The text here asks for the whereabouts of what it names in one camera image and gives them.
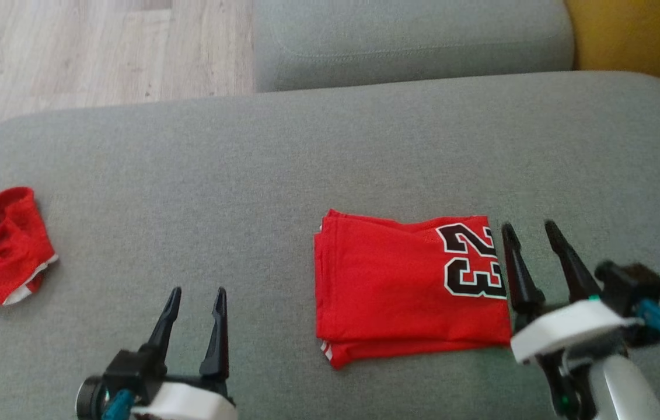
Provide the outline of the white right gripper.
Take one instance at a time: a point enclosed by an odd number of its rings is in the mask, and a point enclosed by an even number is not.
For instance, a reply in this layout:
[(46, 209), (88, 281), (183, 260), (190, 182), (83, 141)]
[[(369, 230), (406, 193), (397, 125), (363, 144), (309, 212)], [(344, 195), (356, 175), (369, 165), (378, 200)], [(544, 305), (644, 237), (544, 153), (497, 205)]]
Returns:
[[(621, 354), (623, 333), (644, 326), (645, 321), (636, 316), (619, 316), (601, 300), (587, 300), (601, 293), (593, 274), (553, 220), (546, 220), (544, 228), (551, 249), (561, 261), (572, 304), (544, 314), (519, 330), (511, 338), (515, 361), (524, 365), (558, 351), (566, 351), (564, 359), (571, 363), (601, 361)], [(539, 316), (545, 295), (533, 282), (522, 245), (510, 223), (501, 227), (501, 237), (511, 306), (519, 316)]]

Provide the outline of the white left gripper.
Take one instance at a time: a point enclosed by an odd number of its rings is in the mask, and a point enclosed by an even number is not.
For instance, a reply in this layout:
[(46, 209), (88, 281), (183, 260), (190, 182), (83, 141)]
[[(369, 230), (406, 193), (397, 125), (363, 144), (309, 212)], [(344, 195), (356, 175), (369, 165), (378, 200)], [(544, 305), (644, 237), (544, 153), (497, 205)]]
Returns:
[[(131, 409), (134, 419), (236, 419), (238, 409), (228, 393), (229, 335), (228, 296), (219, 287), (215, 298), (212, 328), (206, 356), (199, 376), (169, 376), (153, 382), (153, 394), (148, 403), (139, 402)], [(177, 321), (181, 287), (169, 295), (158, 321), (148, 338), (148, 346), (166, 356), (170, 335)]]

